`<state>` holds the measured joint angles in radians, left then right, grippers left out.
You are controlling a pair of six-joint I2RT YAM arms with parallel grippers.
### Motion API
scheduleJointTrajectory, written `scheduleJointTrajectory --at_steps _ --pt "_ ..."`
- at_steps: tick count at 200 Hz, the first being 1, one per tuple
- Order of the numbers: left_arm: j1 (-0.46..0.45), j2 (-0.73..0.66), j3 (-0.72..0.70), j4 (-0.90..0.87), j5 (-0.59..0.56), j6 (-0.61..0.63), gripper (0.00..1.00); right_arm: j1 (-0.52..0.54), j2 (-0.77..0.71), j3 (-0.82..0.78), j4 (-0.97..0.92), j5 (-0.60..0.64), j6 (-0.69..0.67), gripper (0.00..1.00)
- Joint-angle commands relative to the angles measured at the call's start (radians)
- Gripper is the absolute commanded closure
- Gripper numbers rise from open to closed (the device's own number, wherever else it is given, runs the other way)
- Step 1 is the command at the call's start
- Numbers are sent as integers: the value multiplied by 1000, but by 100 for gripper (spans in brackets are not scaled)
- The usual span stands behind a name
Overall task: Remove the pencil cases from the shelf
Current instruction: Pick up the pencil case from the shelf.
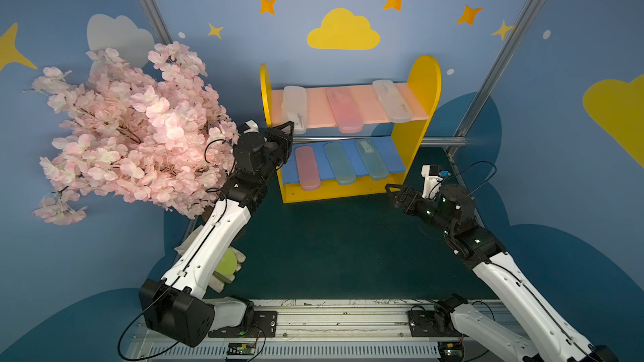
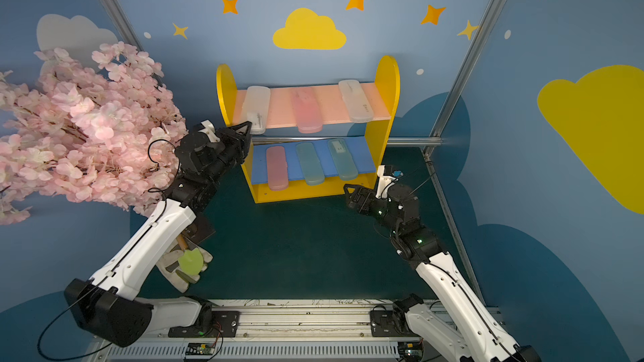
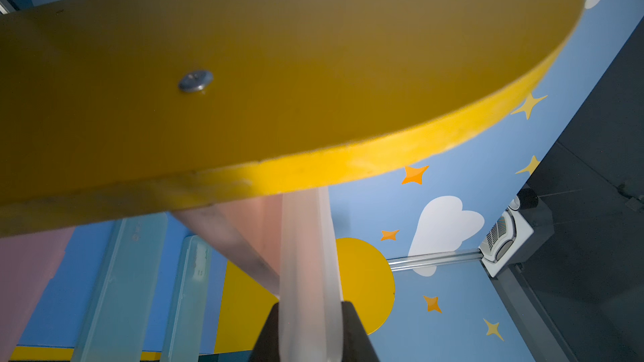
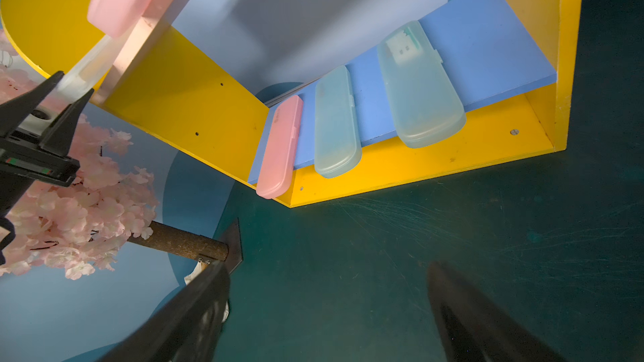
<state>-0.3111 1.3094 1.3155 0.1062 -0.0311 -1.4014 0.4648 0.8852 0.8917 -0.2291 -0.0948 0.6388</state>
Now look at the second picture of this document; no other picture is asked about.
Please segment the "white pencil case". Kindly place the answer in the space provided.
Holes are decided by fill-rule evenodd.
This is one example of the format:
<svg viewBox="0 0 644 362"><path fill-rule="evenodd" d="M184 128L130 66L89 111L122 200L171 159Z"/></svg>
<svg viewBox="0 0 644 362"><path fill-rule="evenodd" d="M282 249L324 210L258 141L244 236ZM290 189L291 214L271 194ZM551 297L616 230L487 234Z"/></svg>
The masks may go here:
<svg viewBox="0 0 644 362"><path fill-rule="evenodd" d="M268 125L268 110L270 106L271 90L266 86L250 86L241 107L241 120L251 122L251 134L262 135Z"/></svg>
<svg viewBox="0 0 644 362"><path fill-rule="evenodd" d="M366 123L373 120L374 111L358 80L341 80L338 88L352 122Z"/></svg>

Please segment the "pink pencil case top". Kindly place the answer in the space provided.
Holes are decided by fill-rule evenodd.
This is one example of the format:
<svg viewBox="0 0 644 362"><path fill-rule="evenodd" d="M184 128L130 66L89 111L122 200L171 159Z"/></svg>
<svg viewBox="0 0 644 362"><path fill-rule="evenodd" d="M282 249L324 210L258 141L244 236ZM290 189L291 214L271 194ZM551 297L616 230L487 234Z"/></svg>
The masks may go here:
<svg viewBox="0 0 644 362"><path fill-rule="evenodd" d="M298 131L303 134L320 132L324 123L314 90L311 87L295 87L290 95Z"/></svg>

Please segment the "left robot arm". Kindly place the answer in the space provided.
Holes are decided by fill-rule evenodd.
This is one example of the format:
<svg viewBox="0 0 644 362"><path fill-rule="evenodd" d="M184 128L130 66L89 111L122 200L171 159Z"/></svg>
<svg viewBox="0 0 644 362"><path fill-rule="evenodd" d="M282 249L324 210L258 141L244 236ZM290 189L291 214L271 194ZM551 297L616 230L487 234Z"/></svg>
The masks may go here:
<svg viewBox="0 0 644 362"><path fill-rule="evenodd" d="M65 289L65 300L79 328L119 347L162 329L212 333L208 301L146 300L138 295L164 253L210 204L223 175L243 164L251 145L251 128L251 122L214 128L204 121L181 139L174 151L179 172L162 190L149 219L90 279L75 279Z"/></svg>

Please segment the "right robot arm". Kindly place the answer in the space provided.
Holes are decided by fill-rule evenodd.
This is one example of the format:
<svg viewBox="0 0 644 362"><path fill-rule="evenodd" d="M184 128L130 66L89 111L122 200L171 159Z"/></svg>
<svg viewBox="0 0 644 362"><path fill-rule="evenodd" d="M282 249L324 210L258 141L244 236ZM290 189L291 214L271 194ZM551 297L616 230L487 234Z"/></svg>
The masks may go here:
<svg viewBox="0 0 644 362"><path fill-rule="evenodd" d="M451 254L420 219L419 199L402 184L382 192L346 184L348 208L372 216L389 231L397 254L428 284L453 323L447 324L421 298L409 296L394 308L407 328L448 361L538 361L536 350L520 345L495 320L460 274Z"/></svg>

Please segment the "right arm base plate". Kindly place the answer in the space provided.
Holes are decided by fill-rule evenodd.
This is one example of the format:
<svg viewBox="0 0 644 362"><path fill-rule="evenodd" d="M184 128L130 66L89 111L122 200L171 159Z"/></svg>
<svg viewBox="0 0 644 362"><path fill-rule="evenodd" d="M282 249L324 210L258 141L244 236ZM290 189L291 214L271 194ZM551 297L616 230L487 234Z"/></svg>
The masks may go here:
<svg viewBox="0 0 644 362"><path fill-rule="evenodd" d="M369 313L372 337L407 338L416 337L399 313L385 308L374 308Z"/></svg>

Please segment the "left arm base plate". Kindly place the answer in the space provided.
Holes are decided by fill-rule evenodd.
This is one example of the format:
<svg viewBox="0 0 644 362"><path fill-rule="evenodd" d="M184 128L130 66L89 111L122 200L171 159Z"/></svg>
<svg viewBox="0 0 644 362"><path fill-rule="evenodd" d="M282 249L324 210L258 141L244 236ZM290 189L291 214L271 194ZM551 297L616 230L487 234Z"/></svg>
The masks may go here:
<svg viewBox="0 0 644 362"><path fill-rule="evenodd" d="M191 326L169 329L169 338L235 338L239 326L239 311L210 309L201 313Z"/></svg>

